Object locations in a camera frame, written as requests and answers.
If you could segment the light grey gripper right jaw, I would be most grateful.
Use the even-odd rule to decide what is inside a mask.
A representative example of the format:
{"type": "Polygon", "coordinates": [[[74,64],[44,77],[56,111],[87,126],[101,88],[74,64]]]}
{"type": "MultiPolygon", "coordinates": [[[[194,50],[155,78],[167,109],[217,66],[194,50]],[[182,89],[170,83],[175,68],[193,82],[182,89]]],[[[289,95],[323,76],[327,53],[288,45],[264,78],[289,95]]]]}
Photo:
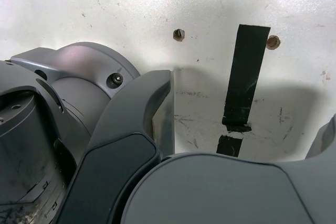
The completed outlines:
{"type": "Polygon", "coordinates": [[[136,185],[122,223],[335,223],[335,119],[324,150],[293,162],[260,163],[178,154],[136,185]]]}

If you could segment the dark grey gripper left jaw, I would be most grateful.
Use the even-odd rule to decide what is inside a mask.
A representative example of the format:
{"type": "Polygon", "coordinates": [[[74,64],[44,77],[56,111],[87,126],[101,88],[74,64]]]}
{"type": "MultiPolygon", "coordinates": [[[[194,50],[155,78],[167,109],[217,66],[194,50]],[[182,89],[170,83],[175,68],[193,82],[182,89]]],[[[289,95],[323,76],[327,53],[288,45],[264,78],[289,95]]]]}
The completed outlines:
{"type": "Polygon", "coordinates": [[[54,223],[120,223],[137,183],[174,152],[173,74],[150,71],[108,103],[54,223]]]}

